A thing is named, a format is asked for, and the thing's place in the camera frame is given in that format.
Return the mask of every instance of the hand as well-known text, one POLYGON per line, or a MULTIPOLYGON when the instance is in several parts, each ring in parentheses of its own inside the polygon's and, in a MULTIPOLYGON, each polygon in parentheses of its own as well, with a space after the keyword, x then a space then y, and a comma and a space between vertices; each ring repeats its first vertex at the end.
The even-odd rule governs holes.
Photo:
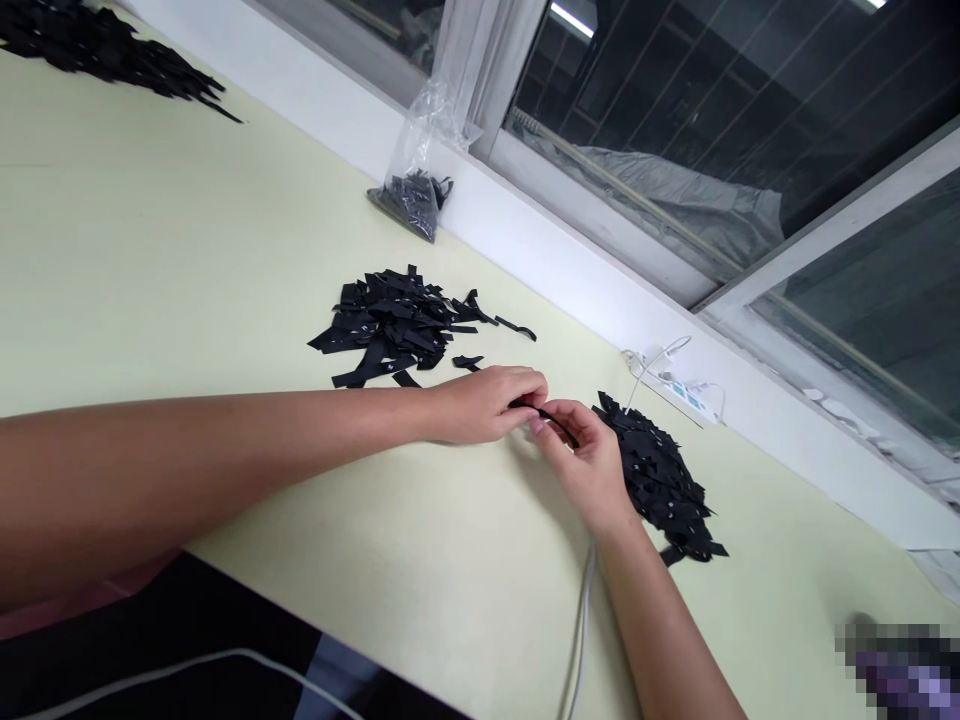
POLYGON ((547 399, 547 381, 528 367, 488 367, 428 388, 432 439, 460 445, 492 442, 531 418, 532 408, 507 407, 517 399, 540 407, 547 399))
POLYGON ((634 514, 627 495, 617 435, 596 413, 575 400, 551 400, 543 409, 563 423, 580 442, 570 452, 566 435, 539 415, 530 421, 537 444, 553 467, 567 499, 596 536, 629 521, 634 514))

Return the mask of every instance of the window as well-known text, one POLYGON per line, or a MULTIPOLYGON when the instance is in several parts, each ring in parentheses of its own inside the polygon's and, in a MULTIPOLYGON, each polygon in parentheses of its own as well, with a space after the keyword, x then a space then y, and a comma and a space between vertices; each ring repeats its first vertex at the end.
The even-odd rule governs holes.
POLYGON ((443 0, 329 0, 390 44, 425 75, 433 70, 443 0))
POLYGON ((503 127, 719 286, 960 112, 958 27, 946 0, 559 0, 503 127))
POLYGON ((433 70, 444 0, 259 0, 252 4, 409 106, 433 70))
POLYGON ((960 130, 948 130, 701 313, 929 482, 960 477, 960 130))
POLYGON ((951 458, 960 458, 958 237, 954 170, 750 304, 951 458))
POLYGON ((248 0, 864 441, 960 484, 954 0, 248 0))

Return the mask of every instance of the light yellow table surface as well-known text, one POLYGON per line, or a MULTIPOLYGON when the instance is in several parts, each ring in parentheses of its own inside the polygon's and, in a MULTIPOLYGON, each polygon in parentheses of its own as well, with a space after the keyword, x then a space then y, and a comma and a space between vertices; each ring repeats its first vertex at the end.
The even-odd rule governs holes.
MULTIPOLYGON (((430 246, 394 225, 365 200, 367 178, 239 91, 228 107, 242 126, 0 53, 0 92, 0 415, 329 388, 359 356, 306 342, 340 286, 407 263, 450 296, 479 289, 488 313, 540 339, 481 327, 451 356, 535 366, 556 397, 629 394, 617 348, 448 234, 430 246)), ((447 360, 416 376, 459 372, 447 360)), ((637 405, 683 446, 718 513, 709 527, 731 557, 672 573, 747 713, 869 717, 834 624, 960 612, 904 552, 729 429, 701 430, 646 389, 637 405)), ((536 719, 563 702, 586 547, 518 432, 354 463, 190 549, 477 718, 536 719)), ((600 577, 593 607, 578 717, 635 717, 600 577)))

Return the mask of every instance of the white wall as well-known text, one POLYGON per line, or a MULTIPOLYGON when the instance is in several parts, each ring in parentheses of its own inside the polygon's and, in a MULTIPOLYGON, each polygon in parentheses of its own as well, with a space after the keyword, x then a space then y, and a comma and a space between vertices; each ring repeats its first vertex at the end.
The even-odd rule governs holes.
MULTIPOLYGON (((240 0, 126 4, 371 179, 382 179, 402 111, 338 63, 240 0)), ((683 380, 726 388, 730 427, 902 547, 960 550, 960 518, 926 489, 488 168, 470 157, 447 159, 457 187, 444 227, 618 348, 693 336, 674 370, 683 380)))

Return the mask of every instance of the plastic bag of black strips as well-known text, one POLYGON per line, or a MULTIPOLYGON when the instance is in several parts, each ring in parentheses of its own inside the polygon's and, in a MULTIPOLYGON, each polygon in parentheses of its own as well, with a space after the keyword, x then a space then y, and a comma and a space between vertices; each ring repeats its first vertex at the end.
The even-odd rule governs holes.
POLYGON ((378 208, 430 243, 436 242, 440 211, 454 184, 442 168, 454 165, 479 136, 455 101, 448 83, 427 81, 407 113, 383 185, 367 191, 378 208))

